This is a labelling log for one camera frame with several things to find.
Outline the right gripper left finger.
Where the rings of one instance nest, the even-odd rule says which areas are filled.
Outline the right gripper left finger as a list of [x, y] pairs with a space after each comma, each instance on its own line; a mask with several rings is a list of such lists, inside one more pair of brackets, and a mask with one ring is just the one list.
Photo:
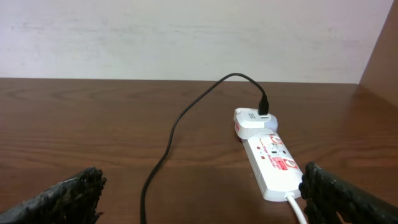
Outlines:
[[92, 224], [106, 183], [103, 171], [88, 167], [30, 200], [1, 212], [1, 224]]

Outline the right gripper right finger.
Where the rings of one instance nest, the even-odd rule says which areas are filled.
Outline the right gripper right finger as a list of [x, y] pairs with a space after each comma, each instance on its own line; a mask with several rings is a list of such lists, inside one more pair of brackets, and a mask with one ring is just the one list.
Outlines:
[[397, 207], [378, 199], [309, 162], [305, 166], [301, 197], [310, 224], [397, 224]]

